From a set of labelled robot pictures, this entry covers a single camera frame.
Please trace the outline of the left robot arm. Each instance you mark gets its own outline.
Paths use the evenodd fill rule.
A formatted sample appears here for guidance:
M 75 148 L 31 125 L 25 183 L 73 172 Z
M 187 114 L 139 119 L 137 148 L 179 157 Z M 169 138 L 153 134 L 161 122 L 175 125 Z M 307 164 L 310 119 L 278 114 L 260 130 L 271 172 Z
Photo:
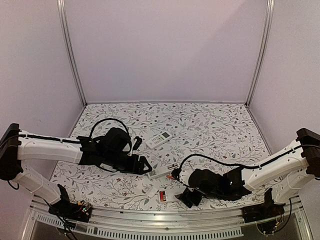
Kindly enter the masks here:
M 0 178 L 13 181 L 35 194 L 63 216 L 74 213 L 66 189 L 43 177 L 26 164 L 27 160 L 62 161 L 80 166 L 102 165 L 120 173 L 144 175 L 152 171 L 144 156 L 134 153 L 142 139 L 131 138 L 127 130 L 112 127 L 98 137 L 58 138 L 34 135 L 12 123 L 0 140 Z

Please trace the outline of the long white remote control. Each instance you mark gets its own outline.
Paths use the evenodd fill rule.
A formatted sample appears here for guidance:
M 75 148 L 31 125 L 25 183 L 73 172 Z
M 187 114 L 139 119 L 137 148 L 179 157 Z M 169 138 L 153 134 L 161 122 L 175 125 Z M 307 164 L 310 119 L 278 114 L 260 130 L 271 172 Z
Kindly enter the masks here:
M 155 168 L 152 171 L 147 173 L 147 176 L 150 180 L 160 178 L 162 176 L 166 176 L 170 174 L 174 169 L 178 168 L 177 163 L 172 163 L 163 167 Z

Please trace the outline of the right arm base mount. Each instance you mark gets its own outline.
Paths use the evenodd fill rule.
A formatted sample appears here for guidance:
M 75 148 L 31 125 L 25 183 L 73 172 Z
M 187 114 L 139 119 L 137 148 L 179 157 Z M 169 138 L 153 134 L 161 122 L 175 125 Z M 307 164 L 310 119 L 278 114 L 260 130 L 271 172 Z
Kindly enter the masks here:
M 273 218 L 273 220 L 265 221 L 257 224 L 257 229 L 263 235 L 272 235 L 280 231 L 280 227 L 284 217 L 285 204 L 275 204 L 272 196 L 272 188 L 264 193 L 264 202 L 256 205 L 246 206 L 241 209 L 242 218 L 245 223 Z

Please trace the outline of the white battery cover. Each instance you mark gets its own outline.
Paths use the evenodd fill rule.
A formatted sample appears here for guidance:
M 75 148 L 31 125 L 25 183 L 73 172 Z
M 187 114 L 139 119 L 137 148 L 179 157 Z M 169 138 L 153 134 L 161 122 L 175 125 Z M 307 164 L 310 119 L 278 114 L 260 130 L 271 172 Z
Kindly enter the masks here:
M 153 196 L 155 196 L 157 194 L 159 190 L 157 188 L 154 188 L 154 187 L 151 187 L 149 188 L 147 191 L 146 191 L 146 195 L 149 197 L 149 198 L 152 198 Z

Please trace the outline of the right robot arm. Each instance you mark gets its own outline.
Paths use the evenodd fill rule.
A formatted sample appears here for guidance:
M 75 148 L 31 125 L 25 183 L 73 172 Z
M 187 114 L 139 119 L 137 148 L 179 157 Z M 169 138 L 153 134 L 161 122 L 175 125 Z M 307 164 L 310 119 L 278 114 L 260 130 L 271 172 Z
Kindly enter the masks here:
M 262 218 L 269 218 L 310 181 L 320 177 L 320 136 L 301 128 L 297 138 L 277 153 L 251 165 L 233 163 L 223 175 L 209 169 L 184 173 L 179 166 L 171 176 L 186 186 L 188 207 L 197 206 L 202 198 L 236 201 L 279 177 L 284 179 L 270 188 L 271 198 L 259 206 Z

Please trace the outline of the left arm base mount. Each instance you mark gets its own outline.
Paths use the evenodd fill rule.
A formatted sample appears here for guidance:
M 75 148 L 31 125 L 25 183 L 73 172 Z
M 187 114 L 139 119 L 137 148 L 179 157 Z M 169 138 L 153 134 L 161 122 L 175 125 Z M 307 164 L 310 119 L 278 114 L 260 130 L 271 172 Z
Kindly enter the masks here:
M 92 214 L 92 204 L 84 200 L 77 203 L 70 202 L 66 189 L 58 184 L 60 200 L 55 204 L 49 204 L 48 212 L 57 217 L 88 223 Z

